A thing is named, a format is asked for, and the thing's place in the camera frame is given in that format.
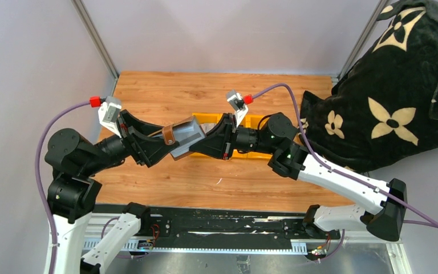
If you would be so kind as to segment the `left yellow bin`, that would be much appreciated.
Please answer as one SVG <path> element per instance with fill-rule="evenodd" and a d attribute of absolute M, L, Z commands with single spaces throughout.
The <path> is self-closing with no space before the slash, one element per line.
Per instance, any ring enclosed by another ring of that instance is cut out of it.
<path fill-rule="evenodd" d="M 192 115 L 197 118 L 199 124 L 217 124 L 222 116 L 221 114 L 202 112 L 193 112 Z"/>

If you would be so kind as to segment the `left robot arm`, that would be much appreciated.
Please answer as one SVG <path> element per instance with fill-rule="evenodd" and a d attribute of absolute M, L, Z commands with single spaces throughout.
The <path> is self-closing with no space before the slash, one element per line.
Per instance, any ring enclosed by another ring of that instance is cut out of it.
<path fill-rule="evenodd" d="M 132 236 L 157 232 L 150 208 L 131 202 L 98 245 L 82 251 L 102 187 L 94 176 L 123 164 L 128 157 L 152 166 L 175 147 L 152 137 L 161 126 L 140 121 L 126 111 L 119 114 L 116 125 L 118 134 L 96 144 L 74 129 L 61 129 L 49 139 L 47 153 L 36 155 L 36 179 L 41 179 L 42 160 L 52 167 L 53 176 L 48 189 L 39 190 L 50 228 L 46 273 L 105 273 Z"/>

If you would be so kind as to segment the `yellow bin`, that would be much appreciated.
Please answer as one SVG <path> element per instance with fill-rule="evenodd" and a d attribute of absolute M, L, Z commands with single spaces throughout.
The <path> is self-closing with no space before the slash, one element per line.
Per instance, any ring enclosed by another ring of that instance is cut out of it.
<path fill-rule="evenodd" d="M 261 127 L 267 122 L 269 118 L 262 115 L 247 115 L 245 118 L 245 127 L 255 128 Z M 248 152 L 242 153 L 235 151 L 233 156 L 237 156 L 240 159 L 254 159 L 254 160 L 269 160 L 271 155 L 259 153 L 259 152 Z"/>
<path fill-rule="evenodd" d="M 193 112 L 192 115 L 197 118 L 199 124 L 217 124 L 222 116 L 221 114 L 202 112 Z"/>
<path fill-rule="evenodd" d="M 229 160 L 234 149 L 243 150 L 248 144 L 248 130 L 236 125 L 232 113 L 224 113 L 218 123 L 205 137 L 190 146 L 190 152 L 203 154 L 211 158 Z"/>

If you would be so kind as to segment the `middle yellow bin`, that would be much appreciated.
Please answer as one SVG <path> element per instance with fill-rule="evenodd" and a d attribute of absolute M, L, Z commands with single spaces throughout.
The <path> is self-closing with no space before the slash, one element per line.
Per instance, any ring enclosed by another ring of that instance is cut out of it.
<path fill-rule="evenodd" d="M 232 113 L 224 113 L 218 123 L 205 137 L 190 146 L 190 152 L 203 154 L 211 158 L 229 160 L 234 149 L 243 150 L 248 144 L 248 130 L 236 125 Z"/>

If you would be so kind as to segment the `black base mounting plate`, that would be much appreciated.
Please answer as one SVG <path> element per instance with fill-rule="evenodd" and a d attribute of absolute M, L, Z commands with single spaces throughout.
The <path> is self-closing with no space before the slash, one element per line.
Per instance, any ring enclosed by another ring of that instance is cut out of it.
<path fill-rule="evenodd" d="M 303 225 L 303 213 L 229 209 L 151 207 L 151 217 L 134 236 L 156 248 L 205 250 L 286 250 L 292 240 L 325 243 L 339 231 L 321 232 Z"/>

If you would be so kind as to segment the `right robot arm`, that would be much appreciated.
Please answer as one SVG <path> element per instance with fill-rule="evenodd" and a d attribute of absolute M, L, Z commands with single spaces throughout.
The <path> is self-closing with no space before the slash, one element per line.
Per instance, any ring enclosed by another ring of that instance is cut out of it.
<path fill-rule="evenodd" d="M 303 219 L 306 229 L 367 231 L 382 240 L 398 241 L 406 212 L 405 182 L 376 180 L 338 166 L 296 143 L 297 132 L 281 112 L 269 115 L 261 128 L 236 126 L 232 114 L 223 114 L 190 149 L 222 160 L 230 159 L 235 150 L 269 154 L 268 165 L 277 175 L 315 184 L 353 202 L 340 207 L 310 206 Z"/>

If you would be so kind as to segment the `aluminium frame rail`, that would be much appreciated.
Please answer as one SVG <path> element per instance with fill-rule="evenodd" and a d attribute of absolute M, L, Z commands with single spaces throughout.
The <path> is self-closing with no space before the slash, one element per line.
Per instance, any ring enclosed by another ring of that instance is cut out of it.
<path fill-rule="evenodd" d="M 348 241 L 377 237 L 351 223 L 323 231 L 307 213 L 101 204 L 82 216 L 53 216 L 46 273 L 105 273 L 120 252 L 283 254 L 321 264 Z"/>

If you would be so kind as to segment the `right yellow bin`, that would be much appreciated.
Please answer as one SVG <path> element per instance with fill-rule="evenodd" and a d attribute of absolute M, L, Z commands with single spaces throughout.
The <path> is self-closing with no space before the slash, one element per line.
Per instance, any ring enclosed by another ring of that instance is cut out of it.
<path fill-rule="evenodd" d="M 255 128 L 261 127 L 267 122 L 269 118 L 262 115 L 247 115 L 245 118 L 245 127 Z M 254 160 L 269 160 L 271 155 L 259 153 L 259 152 L 248 152 L 242 153 L 235 151 L 233 156 L 237 156 L 240 159 L 254 159 Z"/>

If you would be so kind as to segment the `black floral blanket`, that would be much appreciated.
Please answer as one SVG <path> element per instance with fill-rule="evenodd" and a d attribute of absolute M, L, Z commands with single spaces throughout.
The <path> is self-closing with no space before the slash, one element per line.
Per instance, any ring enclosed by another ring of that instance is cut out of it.
<path fill-rule="evenodd" d="M 301 120 L 313 151 L 357 172 L 438 148 L 438 1 L 397 1 L 383 34 L 331 95 L 306 91 Z"/>

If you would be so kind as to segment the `brown leather card holder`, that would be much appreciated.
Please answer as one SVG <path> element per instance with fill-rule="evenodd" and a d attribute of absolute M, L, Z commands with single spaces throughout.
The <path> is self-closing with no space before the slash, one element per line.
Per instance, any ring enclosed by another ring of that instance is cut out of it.
<path fill-rule="evenodd" d="M 162 139 L 164 139 L 164 142 L 166 144 L 174 143 L 175 137 L 173 136 L 173 126 L 177 123 L 170 124 L 168 126 L 163 127 L 162 133 L 155 135 L 153 138 L 162 138 Z M 179 159 L 182 159 L 182 158 L 189 156 L 190 154 L 193 153 L 190 148 L 191 148 L 191 146 L 190 147 L 178 146 L 177 148 L 172 150 L 170 152 L 170 154 L 174 160 L 179 160 Z"/>

